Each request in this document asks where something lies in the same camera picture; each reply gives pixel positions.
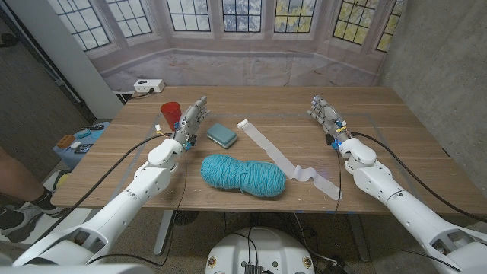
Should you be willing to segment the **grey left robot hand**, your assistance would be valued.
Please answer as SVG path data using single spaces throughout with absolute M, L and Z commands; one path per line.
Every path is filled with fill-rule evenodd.
M 200 97 L 195 103 L 190 105 L 186 112 L 180 117 L 179 127 L 173 134 L 173 139 L 182 146 L 189 142 L 189 137 L 195 135 L 201 122 L 208 116 L 207 97 Z

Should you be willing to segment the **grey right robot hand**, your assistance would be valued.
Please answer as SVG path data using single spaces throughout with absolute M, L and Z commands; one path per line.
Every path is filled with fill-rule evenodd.
M 330 145 L 333 149 L 338 150 L 344 141 L 350 139 L 346 128 L 346 121 L 320 95 L 317 94 L 313 97 L 310 110 L 307 111 L 307 114 L 320 124 L 325 132 L 327 145 Z

